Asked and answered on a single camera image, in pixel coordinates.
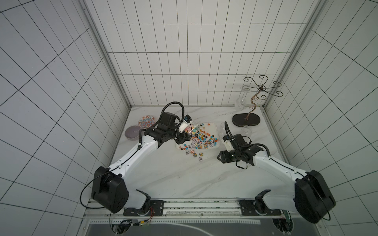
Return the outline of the clear lollipop jar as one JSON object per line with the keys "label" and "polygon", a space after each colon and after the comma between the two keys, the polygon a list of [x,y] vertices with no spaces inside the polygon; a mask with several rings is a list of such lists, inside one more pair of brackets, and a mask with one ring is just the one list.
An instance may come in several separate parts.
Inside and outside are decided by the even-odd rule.
{"label": "clear lollipop jar", "polygon": [[241,129],[241,135],[245,136],[245,137],[251,138],[252,132],[253,132],[253,130],[252,130],[251,126],[244,126]]}

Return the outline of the jar of pastel candies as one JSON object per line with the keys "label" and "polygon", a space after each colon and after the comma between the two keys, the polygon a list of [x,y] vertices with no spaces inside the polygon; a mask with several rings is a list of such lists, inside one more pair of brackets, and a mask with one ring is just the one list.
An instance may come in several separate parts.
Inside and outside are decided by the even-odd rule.
{"label": "jar of pastel candies", "polygon": [[196,136],[199,132],[200,128],[197,124],[190,123],[187,128],[185,129],[185,132],[188,133],[191,137]]}

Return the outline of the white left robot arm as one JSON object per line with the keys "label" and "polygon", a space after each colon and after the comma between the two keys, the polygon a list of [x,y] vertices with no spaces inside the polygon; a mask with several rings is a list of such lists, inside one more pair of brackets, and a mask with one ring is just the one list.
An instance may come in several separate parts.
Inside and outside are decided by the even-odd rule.
{"label": "white left robot arm", "polygon": [[139,141],[129,152],[109,167],[96,169],[91,198],[111,213],[124,208],[146,213],[151,197],[141,190],[128,187],[127,180],[140,162],[162,144],[173,140],[180,145],[189,141],[192,136],[185,129],[191,125],[191,121],[181,102],[173,101],[165,105],[158,120],[148,129],[139,131]]}

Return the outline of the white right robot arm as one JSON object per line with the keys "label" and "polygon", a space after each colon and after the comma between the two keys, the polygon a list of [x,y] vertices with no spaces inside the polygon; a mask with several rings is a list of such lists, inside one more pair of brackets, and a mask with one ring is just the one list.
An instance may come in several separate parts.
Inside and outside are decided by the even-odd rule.
{"label": "white right robot arm", "polygon": [[307,172],[293,167],[271,155],[269,148],[261,143],[246,143],[241,134],[233,135],[228,123],[224,123],[223,143],[226,150],[217,159],[223,163],[244,162],[258,167],[285,183],[280,189],[267,187],[255,196],[254,209],[259,215],[267,215],[270,210],[285,210],[299,213],[310,223],[322,219],[330,220],[330,211],[336,206],[324,177],[318,171]]}

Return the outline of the pile of swirl candies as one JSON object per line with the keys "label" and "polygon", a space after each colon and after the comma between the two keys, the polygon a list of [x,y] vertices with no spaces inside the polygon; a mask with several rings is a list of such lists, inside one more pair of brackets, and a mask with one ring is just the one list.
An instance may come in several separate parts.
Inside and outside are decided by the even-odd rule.
{"label": "pile of swirl candies", "polygon": [[219,139],[215,137],[210,138],[194,138],[178,146],[178,150],[184,151],[186,155],[191,155],[203,161],[204,151],[208,149],[215,149],[219,146]]}

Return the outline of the clear round jar lid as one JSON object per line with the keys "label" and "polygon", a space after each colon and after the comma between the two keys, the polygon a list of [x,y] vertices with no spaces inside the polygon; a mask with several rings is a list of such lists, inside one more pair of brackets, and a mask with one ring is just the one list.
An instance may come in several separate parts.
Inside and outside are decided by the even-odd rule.
{"label": "clear round jar lid", "polygon": [[226,135],[225,125],[224,125],[224,123],[221,123],[221,124],[220,124],[220,127],[219,127],[219,135],[220,135],[221,137],[223,137],[224,135]]}

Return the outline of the copper wine glass rack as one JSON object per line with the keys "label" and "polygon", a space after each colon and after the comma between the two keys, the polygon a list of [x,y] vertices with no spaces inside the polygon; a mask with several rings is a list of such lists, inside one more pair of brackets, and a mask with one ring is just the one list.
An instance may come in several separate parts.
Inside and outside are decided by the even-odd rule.
{"label": "copper wine glass rack", "polygon": [[248,86],[252,88],[251,92],[255,91],[256,93],[250,99],[250,111],[248,113],[239,113],[232,117],[232,123],[237,127],[257,126],[260,124],[261,118],[259,115],[255,114],[255,110],[258,107],[257,102],[265,101],[267,95],[275,97],[283,96],[283,93],[278,90],[278,88],[282,86],[281,82],[273,81],[272,85],[267,87],[266,83],[268,82],[269,77],[266,75],[260,75],[258,78],[261,80],[259,83],[257,83],[253,77],[247,76],[243,78],[245,83],[253,82],[253,85]]}

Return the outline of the colourful patterned bowl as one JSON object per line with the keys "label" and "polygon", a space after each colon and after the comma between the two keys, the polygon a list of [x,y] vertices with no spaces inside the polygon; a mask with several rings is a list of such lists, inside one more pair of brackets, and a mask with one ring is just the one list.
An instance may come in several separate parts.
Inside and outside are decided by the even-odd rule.
{"label": "colourful patterned bowl", "polygon": [[146,116],[143,116],[139,119],[138,121],[138,126],[141,128],[141,129],[148,129],[149,127],[151,127],[154,123],[156,122],[156,119],[155,117],[151,116],[151,115],[146,115]]}

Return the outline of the clear hanging wine glass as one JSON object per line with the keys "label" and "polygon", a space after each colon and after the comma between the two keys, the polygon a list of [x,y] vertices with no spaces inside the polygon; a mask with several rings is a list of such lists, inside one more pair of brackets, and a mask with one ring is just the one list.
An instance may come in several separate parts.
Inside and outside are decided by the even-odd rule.
{"label": "clear hanging wine glass", "polygon": [[251,92],[251,90],[252,90],[252,88],[248,85],[243,85],[241,87],[241,94],[236,99],[235,106],[234,106],[236,111],[240,112],[245,108],[246,96],[249,92]]}

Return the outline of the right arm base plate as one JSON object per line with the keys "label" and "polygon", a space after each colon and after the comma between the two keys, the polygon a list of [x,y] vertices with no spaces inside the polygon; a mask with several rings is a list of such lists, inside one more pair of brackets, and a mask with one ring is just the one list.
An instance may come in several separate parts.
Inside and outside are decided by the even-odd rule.
{"label": "right arm base plate", "polygon": [[260,192],[254,200],[240,200],[239,205],[243,216],[280,216],[279,209],[269,209],[263,201],[265,194],[271,190],[267,189]]}

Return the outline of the aluminium mounting rail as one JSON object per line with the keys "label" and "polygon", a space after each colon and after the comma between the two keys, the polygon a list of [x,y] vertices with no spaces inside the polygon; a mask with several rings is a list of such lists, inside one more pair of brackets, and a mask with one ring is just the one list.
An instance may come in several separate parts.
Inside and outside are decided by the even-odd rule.
{"label": "aluminium mounting rail", "polygon": [[147,220],[152,222],[166,219],[260,219],[260,218],[287,218],[293,219],[302,216],[299,213],[284,210],[268,210],[266,215],[260,215],[255,209],[253,198],[205,198],[205,199],[152,199],[151,208],[146,213],[137,210],[122,208],[117,213],[109,210],[87,209],[84,220],[99,220],[101,223],[123,219]]}

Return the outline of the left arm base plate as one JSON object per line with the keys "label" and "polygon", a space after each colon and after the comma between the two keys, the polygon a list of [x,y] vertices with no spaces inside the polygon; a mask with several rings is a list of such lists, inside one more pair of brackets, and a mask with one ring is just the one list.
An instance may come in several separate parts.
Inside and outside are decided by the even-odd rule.
{"label": "left arm base plate", "polygon": [[164,209],[163,200],[149,200],[140,209],[136,208],[125,208],[123,216],[139,216],[139,217],[150,217],[152,214],[154,216],[162,216]]}

